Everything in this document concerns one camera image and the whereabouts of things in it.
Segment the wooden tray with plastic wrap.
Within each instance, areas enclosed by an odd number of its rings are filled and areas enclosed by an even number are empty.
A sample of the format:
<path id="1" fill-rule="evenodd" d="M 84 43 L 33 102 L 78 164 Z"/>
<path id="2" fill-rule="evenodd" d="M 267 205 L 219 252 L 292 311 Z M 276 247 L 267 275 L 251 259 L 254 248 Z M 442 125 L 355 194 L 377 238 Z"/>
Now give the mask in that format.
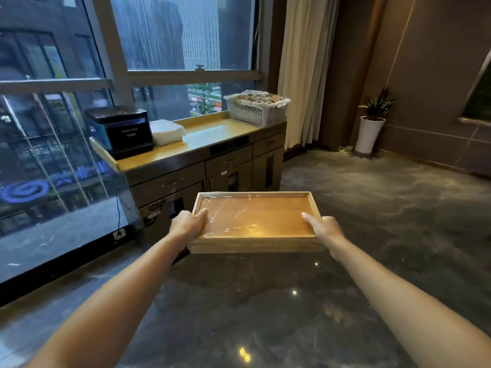
<path id="1" fill-rule="evenodd" d="M 193 213 L 208 209 L 192 254 L 322 252 L 302 213 L 320 218 L 309 191 L 201 192 Z"/>

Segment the green potted plant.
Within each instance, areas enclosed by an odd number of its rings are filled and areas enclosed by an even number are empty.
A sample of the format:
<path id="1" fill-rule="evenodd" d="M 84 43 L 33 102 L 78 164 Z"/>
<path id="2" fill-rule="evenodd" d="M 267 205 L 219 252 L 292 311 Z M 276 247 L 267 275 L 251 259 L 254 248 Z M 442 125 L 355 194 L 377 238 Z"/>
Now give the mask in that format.
<path id="1" fill-rule="evenodd" d="M 384 121 L 384 116 L 395 103 L 396 99 L 390 96 L 389 88 L 385 86 L 377 97 L 367 97 L 363 104 L 358 105 L 358 108 L 364 110 L 364 117 L 367 119 L 372 121 Z"/>

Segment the white folded cloth stack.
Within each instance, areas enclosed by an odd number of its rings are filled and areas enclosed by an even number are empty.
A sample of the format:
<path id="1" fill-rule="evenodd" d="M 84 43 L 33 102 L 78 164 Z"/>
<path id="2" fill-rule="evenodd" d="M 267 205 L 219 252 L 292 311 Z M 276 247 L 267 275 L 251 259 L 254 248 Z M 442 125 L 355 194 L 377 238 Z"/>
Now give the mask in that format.
<path id="1" fill-rule="evenodd" d="M 175 122 L 164 119 L 151 121 L 150 129 L 155 146 L 165 146 L 168 144 L 181 142 L 187 135 L 186 129 Z"/>

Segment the beige curtain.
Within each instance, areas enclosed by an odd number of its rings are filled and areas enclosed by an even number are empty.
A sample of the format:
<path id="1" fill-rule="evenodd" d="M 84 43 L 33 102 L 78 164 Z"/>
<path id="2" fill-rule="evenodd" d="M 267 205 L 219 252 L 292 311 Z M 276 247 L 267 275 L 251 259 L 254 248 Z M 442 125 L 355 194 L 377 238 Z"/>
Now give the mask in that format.
<path id="1" fill-rule="evenodd" d="M 341 0 L 287 0 L 278 94 L 290 98 L 285 149 L 318 140 Z"/>

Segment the person's right hand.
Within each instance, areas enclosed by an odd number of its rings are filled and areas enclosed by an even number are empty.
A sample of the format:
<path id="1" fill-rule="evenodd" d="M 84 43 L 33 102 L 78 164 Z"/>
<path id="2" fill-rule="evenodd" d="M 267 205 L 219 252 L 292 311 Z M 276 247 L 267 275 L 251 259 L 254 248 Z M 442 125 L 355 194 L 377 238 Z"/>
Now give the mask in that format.
<path id="1" fill-rule="evenodd" d="M 347 240 L 333 216 L 322 216 L 322 228 L 313 228 L 316 237 L 329 250 L 343 249 Z"/>

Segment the white plant pot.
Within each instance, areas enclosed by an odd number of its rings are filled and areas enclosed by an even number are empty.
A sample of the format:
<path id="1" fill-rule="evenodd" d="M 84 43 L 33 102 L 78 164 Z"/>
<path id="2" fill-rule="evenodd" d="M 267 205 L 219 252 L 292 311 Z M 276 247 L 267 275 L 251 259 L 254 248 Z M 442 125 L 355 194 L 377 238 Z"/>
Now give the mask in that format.
<path id="1" fill-rule="evenodd" d="M 362 155 L 372 154 L 374 144 L 384 124 L 384 118 L 361 116 L 354 152 Z"/>

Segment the person's left forearm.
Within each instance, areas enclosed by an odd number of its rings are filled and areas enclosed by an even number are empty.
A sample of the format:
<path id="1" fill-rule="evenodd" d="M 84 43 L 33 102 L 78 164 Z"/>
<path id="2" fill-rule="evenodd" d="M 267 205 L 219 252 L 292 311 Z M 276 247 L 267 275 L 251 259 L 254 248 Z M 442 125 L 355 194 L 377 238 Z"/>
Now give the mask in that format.
<path id="1" fill-rule="evenodd" d="M 192 238 L 169 233 L 93 293 L 24 368 L 114 368 Z"/>

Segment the black box appliance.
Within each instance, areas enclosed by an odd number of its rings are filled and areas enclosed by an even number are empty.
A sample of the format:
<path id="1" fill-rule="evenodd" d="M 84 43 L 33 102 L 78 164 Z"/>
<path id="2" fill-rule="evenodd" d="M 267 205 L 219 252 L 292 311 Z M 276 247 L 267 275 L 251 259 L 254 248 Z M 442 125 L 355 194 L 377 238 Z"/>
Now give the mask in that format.
<path id="1" fill-rule="evenodd" d="M 148 112 L 132 106 L 94 107 L 84 111 L 91 137 L 115 159 L 150 152 L 154 141 Z"/>

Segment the white plastic basket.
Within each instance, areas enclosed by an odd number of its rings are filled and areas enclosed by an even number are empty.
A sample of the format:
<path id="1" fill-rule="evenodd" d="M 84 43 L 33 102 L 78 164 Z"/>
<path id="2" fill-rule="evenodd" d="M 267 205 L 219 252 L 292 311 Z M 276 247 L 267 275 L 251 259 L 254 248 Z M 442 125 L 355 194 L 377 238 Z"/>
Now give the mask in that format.
<path id="1" fill-rule="evenodd" d="M 288 105 L 280 108 L 256 108 L 247 105 L 237 105 L 226 101 L 229 116 L 258 127 L 267 128 L 286 121 Z"/>

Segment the person's right forearm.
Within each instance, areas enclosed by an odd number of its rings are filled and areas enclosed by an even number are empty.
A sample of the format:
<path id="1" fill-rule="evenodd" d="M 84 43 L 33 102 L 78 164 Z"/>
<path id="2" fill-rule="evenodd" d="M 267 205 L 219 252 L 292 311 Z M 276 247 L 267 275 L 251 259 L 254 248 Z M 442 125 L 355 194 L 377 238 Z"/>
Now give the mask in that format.
<path id="1" fill-rule="evenodd" d="M 491 338 L 344 237 L 323 239 L 419 368 L 491 368 Z"/>

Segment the person's left hand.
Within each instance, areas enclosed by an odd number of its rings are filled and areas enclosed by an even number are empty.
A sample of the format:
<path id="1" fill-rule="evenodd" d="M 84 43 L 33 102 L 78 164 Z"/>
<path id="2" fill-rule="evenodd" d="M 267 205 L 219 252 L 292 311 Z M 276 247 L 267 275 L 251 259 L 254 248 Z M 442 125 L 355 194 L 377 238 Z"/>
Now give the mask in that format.
<path id="1" fill-rule="evenodd" d="M 169 235 L 178 239 L 182 243 L 188 243 L 195 239 L 202 228 L 195 228 L 193 216 L 196 215 L 187 210 L 182 210 L 173 220 L 170 226 Z"/>

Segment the grey window frame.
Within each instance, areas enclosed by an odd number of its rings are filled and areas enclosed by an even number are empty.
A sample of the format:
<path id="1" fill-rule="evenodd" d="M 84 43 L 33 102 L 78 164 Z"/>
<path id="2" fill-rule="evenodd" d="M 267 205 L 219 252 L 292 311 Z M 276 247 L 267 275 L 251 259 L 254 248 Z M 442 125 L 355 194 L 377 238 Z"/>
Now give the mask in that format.
<path id="1" fill-rule="evenodd" d="M 117 30 L 111 0 L 82 0 L 101 60 L 103 78 L 0 80 L 0 95 L 26 95 L 55 92 L 83 92 L 109 89 L 115 105 L 133 105 L 132 88 L 206 82 L 256 81 L 267 86 L 268 44 L 258 40 L 257 70 L 129 70 Z"/>

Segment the wooden sideboard cabinet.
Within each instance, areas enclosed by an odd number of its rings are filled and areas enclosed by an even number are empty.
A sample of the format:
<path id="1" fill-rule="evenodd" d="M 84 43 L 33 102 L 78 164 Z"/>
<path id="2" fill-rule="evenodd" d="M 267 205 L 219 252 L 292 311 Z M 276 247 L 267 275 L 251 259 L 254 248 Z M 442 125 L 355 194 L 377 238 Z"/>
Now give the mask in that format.
<path id="1" fill-rule="evenodd" d="M 287 123 L 266 128 L 232 119 L 228 112 L 176 121 L 182 141 L 115 160 L 97 141 L 91 146 L 125 175 L 149 247 L 169 232 L 171 219 L 192 211 L 200 192 L 279 191 Z"/>

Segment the plastic-wrapped items in basket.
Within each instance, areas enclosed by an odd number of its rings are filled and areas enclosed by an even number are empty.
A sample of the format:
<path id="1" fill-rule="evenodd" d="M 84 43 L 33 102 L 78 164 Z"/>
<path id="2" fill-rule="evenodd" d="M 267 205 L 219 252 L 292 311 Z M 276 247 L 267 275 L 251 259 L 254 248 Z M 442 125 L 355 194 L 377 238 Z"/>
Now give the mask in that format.
<path id="1" fill-rule="evenodd" d="M 247 105 L 256 108 L 280 108 L 291 102 L 290 98 L 284 98 L 266 91 L 245 90 L 242 93 L 224 96 L 226 101 L 237 105 Z"/>

